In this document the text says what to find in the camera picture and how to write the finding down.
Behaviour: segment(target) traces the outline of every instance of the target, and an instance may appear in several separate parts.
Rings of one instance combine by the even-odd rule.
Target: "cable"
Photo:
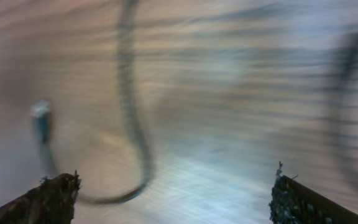
[[[354,65],[358,62],[358,33],[352,34],[347,41],[350,42],[351,46],[346,52],[344,63],[339,66],[341,72],[334,80],[334,91],[329,101],[330,128],[338,164],[344,172],[345,178],[358,190],[358,168],[350,157],[352,149],[348,144],[349,138],[346,137],[347,128],[343,125],[343,121],[347,120],[345,102],[348,100],[351,90],[349,88],[350,80],[355,76]]]
[[[142,180],[133,190],[109,198],[91,198],[79,194],[78,200],[90,204],[113,204],[123,203],[137,197],[144,191],[152,180],[154,167],[152,156],[144,129],[140,123],[138,109],[134,94],[134,53],[133,53],[133,30],[134,16],[138,0],[125,0],[122,14],[117,26],[117,80],[119,95],[121,97],[121,110],[125,120],[127,132],[131,140],[137,144],[142,162]],[[58,170],[52,159],[50,139],[52,131],[51,107],[46,100],[39,101],[32,108],[34,119],[34,131],[37,136],[41,163],[51,175],[57,175]]]

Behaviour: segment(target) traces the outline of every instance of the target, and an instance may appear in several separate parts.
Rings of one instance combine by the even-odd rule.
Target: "wooden surface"
[[[78,170],[82,193],[116,195],[139,180],[116,88],[121,6],[0,0],[0,206],[43,176],[29,116],[39,98],[53,101],[53,152],[62,171]],[[157,174],[123,205],[77,204],[73,223],[269,223],[279,161],[358,213],[324,104],[340,40],[358,31],[358,1],[148,0],[136,21]]]

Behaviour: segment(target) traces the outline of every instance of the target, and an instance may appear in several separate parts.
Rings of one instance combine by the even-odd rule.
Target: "wood grain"
[[[78,170],[83,193],[139,181],[116,88],[121,6],[0,0],[0,206],[43,176],[29,118],[39,98],[53,101],[53,152],[61,170]],[[354,0],[140,1],[135,81],[157,175],[123,205],[79,203],[73,223],[270,223],[279,161],[358,213],[326,114],[341,39],[357,31]]]

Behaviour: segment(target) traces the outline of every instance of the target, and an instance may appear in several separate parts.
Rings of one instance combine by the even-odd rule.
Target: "black cable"
[[[358,167],[351,158],[352,149],[349,147],[349,138],[347,137],[347,126],[343,125],[346,118],[345,103],[349,100],[351,89],[349,88],[351,78],[356,76],[355,64],[358,62],[358,33],[349,36],[350,47],[345,52],[345,58],[340,53],[340,59],[343,61],[339,65],[340,72],[333,82],[333,94],[330,98],[329,112],[331,117],[331,140],[335,158],[342,169],[348,182],[358,190]]]
[[[125,120],[127,132],[132,141],[139,148],[142,162],[142,180],[135,189],[109,198],[91,198],[79,194],[78,200],[91,204],[123,203],[137,197],[148,186],[152,180],[154,167],[152,156],[143,127],[140,124],[139,113],[136,107],[134,91],[134,53],[133,53],[133,31],[134,16],[138,0],[124,0],[122,14],[117,26],[117,80],[119,95],[121,97],[121,109]],[[52,159],[50,150],[51,109],[49,102],[42,100],[33,107],[32,115],[35,119],[35,131],[38,136],[40,158],[47,172],[57,175],[58,171]]]

